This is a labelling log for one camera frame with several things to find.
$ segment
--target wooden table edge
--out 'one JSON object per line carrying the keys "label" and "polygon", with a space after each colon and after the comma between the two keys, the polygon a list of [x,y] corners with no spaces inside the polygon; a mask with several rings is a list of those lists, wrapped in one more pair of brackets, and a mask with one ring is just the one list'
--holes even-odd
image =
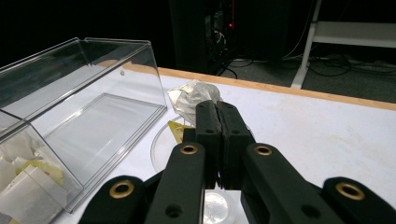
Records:
{"label": "wooden table edge", "polygon": [[396,104],[387,103],[387,102],[367,100],[367,99],[336,95],[336,94],[330,94],[330,93],[318,92],[318,91],[299,90],[289,87],[275,86],[275,85],[269,85],[264,83],[245,81],[241,79],[233,79],[227,77],[216,77],[212,75],[204,75],[204,74],[198,74],[198,73],[163,68],[163,67],[159,67],[158,70],[160,75],[162,76],[181,77],[186,79],[199,79],[204,82],[212,82],[212,83],[231,85],[236,87],[256,89],[261,91],[273,91],[279,93],[293,94],[293,95],[312,97],[312,98],[335,101],[335,102],[352,104],[352,105],[365,105],[370,107],[396,111]]}

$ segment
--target plastic box lid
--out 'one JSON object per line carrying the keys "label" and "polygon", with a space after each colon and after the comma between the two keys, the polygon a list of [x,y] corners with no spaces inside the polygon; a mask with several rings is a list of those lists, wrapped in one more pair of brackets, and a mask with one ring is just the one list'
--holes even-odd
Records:
{"label": "plastic box lid", "polygon": [[[17,163],[6,142],[22,130],[41,139],[76,180],[68,212],[167,109],[152,47],[140,40],[73,38],[1,68],[0,92],[0,150]],[[37,178],[34,166],[17,166]]]}

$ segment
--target white metal frame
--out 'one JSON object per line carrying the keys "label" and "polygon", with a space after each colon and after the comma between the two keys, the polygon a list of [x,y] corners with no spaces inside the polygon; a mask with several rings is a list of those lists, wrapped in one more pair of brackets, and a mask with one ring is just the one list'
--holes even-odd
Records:
{"label": "white metal frame", "polygon": [[318,21],[321,0],[317,1],[304,56],[291,87],[303,86],[309,66],[309,52],[313,42],[396,48],[396,23]]}

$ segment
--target brass screw insert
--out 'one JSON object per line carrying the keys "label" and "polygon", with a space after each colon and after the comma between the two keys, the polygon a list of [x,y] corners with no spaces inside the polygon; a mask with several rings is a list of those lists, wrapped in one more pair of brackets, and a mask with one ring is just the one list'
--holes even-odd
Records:
{"label": "brass screw insert", "polygon": [[254,151],[257,152],[259,155],[262,155],[262,156],[269,156],[269,155],[272,154],[271,148],[263,147],[263,146],[255,147]]}
{"label": "brass screw insert", "polygon": [[121,180],[111,187],[109,194],[112,198],[121,199],[128,197],[134,191],[134,184],[129,180]]}
{"label": "brass screw insert", "polygon": [[344,183],[344,182],[338,183],[335,185],[335,188],[342,195],[352,200],[360,201],[363,200],[365,197],[364,192],[361,189],[348,183]]}
{"label": "brass screw insert", "polygon": [[180,149],[181,153],[186,154],[186,155],[191,155],[194,154],[195,152],[198,151],[198,147],[196,146],[184,146]]}

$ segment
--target table surface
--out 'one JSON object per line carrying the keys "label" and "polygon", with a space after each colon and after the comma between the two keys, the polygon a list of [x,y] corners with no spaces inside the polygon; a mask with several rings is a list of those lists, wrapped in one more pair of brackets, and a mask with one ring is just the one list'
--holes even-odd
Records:
{"label": "table surface", "polygon": [[[166,68],[159,72],[166,113],[102,184],[119,175],[146,180],[156,174],[151,144],[161,127],[177,117],[166,92],[196,78],[214,84],[223,101],[238,108],[256,141],[276,147],[307,181],[321,187],[330,177],[352,178],[396,207],[395,104]],[[95,192],[53,223],[78,223]],[[248,223],[238,192],[231,194],[238,203],[235,223]]]}

